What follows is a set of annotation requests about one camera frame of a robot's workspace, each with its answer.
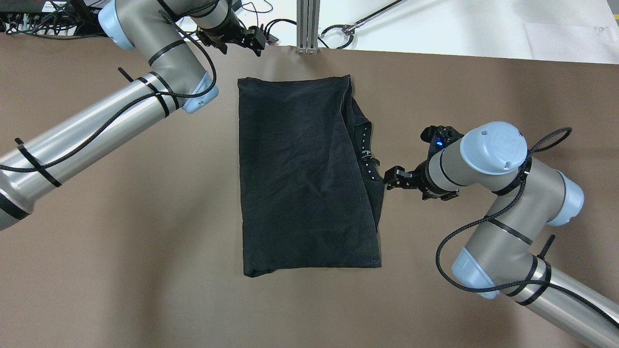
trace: silver robot arm tube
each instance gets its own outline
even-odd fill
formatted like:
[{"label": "silver robot arm tube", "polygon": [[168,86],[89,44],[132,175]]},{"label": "silver robot arm tube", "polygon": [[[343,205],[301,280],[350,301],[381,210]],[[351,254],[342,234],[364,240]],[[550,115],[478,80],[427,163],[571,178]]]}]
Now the silver robot arm tube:
[{"label": "silver robot arm tube", "polygon": [[[138,98],[144,99],[128,108],[83,149],[46,168],[52,180],[43,176],[41,170],[26,173],[0,170],[0,230],[31,214],[36,200],[44,194],[170,113],[181,107],[192,113],[217,96],[215,87],[196,98],[171,95],[145,98],[158,91],[195,95],[206,91],[212,83],[202,64],[162,12],[169,13],[170,17],[191,13],[213,36],[240,29],[236,15],[228,10],[225,0],[112,0],[100,14],[102,27],[120,47],[137,48],[148,59],[152,72],[27,141],[24,148],[40,165],[53,162],[80,146],[125,105]],[[20,150],[0,157],[0,165],[34,166]]]},{"label": "silver robot arm tube", "polygon": [[[462,139],[434,155],[428,172],[431,180],[446,191],[481,184],[491,191],[509,186],[518,176],[526,143],[516,128],[490,123],[467,133]],[[584,297],[619,321],[619,306],[597,292],[551,268],[529,253],[529,247],[544,225],[561,225],[582,207],[582,190],[539,160],[532,158],[526,185],[518,203],[496,219],[480,224],[452,271],[461,283],[486,288],[522,280],[550,281]],[[505,208],[518,187],[498,196],[487,215]],[[517,303],[591,347],[619,347],[619,330],[592,308],[574,297],[542,285],[529,284],[502,290]],[[480,293],[494,298],[499,291]]]}]

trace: white paper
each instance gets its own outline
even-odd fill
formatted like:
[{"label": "white paper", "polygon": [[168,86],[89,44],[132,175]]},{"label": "white paper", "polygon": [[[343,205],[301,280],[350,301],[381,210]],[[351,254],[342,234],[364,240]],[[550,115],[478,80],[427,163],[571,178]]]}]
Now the white paper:
[{"label": "white paper", "polygon": [[66,3],[66,1],[45,1],[45,5],[43,5],[41,12],[54,12],[58,6],[63,7]]},{"label": "white paper", "polygon": [[525,23],[533,59],[619,64],[619,29]]}]

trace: folded garment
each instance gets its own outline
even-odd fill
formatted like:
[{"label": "folded garment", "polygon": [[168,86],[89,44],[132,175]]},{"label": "folded garment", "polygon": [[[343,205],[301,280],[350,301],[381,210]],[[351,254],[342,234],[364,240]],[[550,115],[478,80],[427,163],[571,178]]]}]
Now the folded garment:
[{"label": "folded garment", "polygon": [[384,185],[350,76],[238,88],[244,274],[380,267]]}]

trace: metal post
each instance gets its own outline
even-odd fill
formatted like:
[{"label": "metal post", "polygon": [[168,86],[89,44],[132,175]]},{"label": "metal post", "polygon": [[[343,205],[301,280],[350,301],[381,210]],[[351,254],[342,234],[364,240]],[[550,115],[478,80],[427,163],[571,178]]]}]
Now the metal post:
[{"label": "metal post", "polygon": [[320,0],[297,0],[297,52],[318,52]]}]

